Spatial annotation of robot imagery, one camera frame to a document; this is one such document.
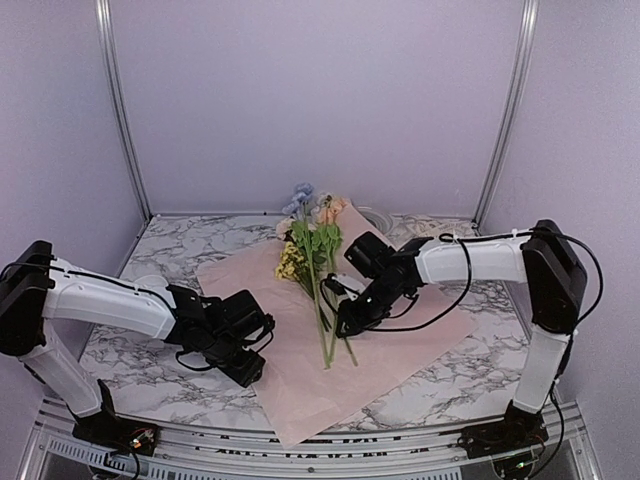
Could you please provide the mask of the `pink wrapping paper sheet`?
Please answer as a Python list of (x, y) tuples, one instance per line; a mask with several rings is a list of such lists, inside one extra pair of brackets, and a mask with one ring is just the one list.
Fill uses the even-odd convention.
[(214, 233), (214, 250), (195, 273), (206, 295), (249, 290), (275, 319), (275, 338), (263, 350), (261, 379), (243, 389), (216, 373), (211, 399), (199, 421), (205, 426), (259, 428), (293, 447), (356, 414), (413, 374), (445, 355), (476, 329), (459, 308), (415, 330), (450, 305), (435, 286), (422, 289), (417, 305), (399, 320), (396, 334), (365, 332), (339, 340), (321, 337), (316, 302), (275, 269), (284, 247), (275, 217), (226, 219)]

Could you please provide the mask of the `pink rose fake flower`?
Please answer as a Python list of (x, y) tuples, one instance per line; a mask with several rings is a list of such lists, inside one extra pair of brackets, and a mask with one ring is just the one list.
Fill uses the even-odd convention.
[[(319, 274), (319, 292), (321, 295), (322, 309), (330, 322), (330, 333), (327, 336), (327, 342), (328, 342), (329, 354), (330, 354), (330, 360), (331, 360), (331, 366), (332, 366), (332, 363), (335, 357), (335, 349), (336, 349), (336, 342), (337, 342), (337, 314), (335, 312), (337, 309), (337, 299), (334, 294), (330, 294), (328, 292), (328, 287), (325, 285), (324, 279), (327, 277), (329, 273), (337, 272), (336, 255), (337, 255), (338, 249), (342, 246), (343, 234), (340, 227), (337, 224), (337, 219), (336, 219), (336, 223), (331, 225), (317, 224), (315, 222), (314, 210), (316, 208), (318, 198), (319, 197), (315, 197), (313, 194), (311, 220), (313, 222), (313, 226), (315, 227), (315, 234), (317, 235), (316, 240), (321, 240), (322, 245), (324, 245), (326, 249), (326, 264), (324, 265), (324, 268), (321, 270)], [(283, 223), (284, 220), (282, 220), (276, 227), (277, 238), (283, 242), (282, 250), (284, 248), (284, 241), (278, 236), (278, 234), (280, 233), (280, 229), (284, 226), (284, 223)]]

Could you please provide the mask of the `blue white fake flower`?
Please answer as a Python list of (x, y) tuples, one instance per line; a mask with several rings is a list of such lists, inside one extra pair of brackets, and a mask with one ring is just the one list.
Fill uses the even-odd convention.
[(319, 274), (314, 274), (313, 266), (313, 247), (322, 244), (321, 240), (316, 240), (315, 227), (311, 220), (312, 200), (314, 194), (314, 187), (308, 183), (297, 184), (293, 189), (293, 194), (288, 203), (283, 207), (282, 212), (286, 216), (283, 221), (284, 226), (280, 229), (278, 236), (284, 241), (284, 237), (288, 234), (291, 235), (294, 241), (301, 247), (306, 253), (306, 258), (311, 269), (311, 278), (314, 281), (314, 293), (316, 300), (313, 302), (313, 311), (316, 318), (316, 325), (319, 334), (320, 349), (322, 352), (322, 362), (325, 369), (329, 369), (331, 366), (329, 347), (327, 342), (327, 336), (330, 333), (325, 332), (323, 326), (319, 320), (319, 313), (321, 306), (321, 295), (319, 292)]

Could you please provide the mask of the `white fake flower stem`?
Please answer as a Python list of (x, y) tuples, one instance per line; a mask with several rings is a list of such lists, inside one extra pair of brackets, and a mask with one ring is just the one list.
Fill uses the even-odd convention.
[(335, 224), (338, 215), (350, 204), (351, 201), (348, 198), (325, 193), (318, 198), (314, 210), (314, 220), (317, 224)]

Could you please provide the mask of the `yellow fake flower bunch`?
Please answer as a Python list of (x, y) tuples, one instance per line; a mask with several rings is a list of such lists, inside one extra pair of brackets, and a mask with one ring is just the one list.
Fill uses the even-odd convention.
[[(284, 237), (284, 248), (280, 254), (279, 264), (275, 269), (275, 277), (279, 280), (288, 280), (297, 282), (312, 301), (316, 300), (314, 293), (314, 281), (311, 278), (311, 269), (306, 258), (303, 247), (299, 246), (291, 235)], [(313, 266), (314, 274), (324, 268), (326, 264), (326, 249), (324, 245), (319, 244), (313, 247)], [(330, 322), (320, 307), (319, 320), (325, 332), (329, 332)]]

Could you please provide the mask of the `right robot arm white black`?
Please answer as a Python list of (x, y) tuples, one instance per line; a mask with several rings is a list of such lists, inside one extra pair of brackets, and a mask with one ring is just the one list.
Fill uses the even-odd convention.
[(525, 284), (530, 294), (532, 331), (524, 370), (495, 438), (515, 448), (541, 420), (541, 411), (569, 357), (587, 285), (587, 272), (573, 250), (574, 240), (555, 222), (541, 220), (532, 229), (486, 237), (420, 237), (400, 249), (371, 232), (361, 234), (344, 256), (368, 286), (356, 289), (347, 276), (332, 275), (348, 294), (337, 310), (340, 338), (365, 331), (382, 332), (393, 304), (417, 299), (426, 285), (462, 281)]

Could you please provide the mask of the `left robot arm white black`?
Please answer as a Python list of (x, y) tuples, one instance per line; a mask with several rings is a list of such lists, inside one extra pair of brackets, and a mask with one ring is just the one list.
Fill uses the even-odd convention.
[(66, 404), (78, 424), (106, 445), (125, 438), (106, 385), (84, 370), (52, 326), (76, 320), (144, 335), (196, 354), (201, 370), (217, 369), (241, 387), (262, 375), (261, 349), (275, 321), (248, 290), (203, 297), (161, 276), (137, 282), (104, 276), (54, 255), (36, 241), (1, 271), (1, 352), (17, 358)]

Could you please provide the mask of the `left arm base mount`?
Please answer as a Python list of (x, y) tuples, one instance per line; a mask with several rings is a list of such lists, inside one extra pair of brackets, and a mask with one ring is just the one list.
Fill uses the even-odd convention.
[(78, 419), (72, 435), (122, 453), (152, 456), (159, 437), (159, 426), (121, 417), (95, 415)]

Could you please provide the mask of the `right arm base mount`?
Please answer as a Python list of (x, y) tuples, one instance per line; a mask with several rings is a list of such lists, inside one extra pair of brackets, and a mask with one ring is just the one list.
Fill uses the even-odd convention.
[(463, 428), (456, 445), (465, 450), (469, 459), (475, 459), (543, 445), (548, 438), (540, 421), (503, 419)]

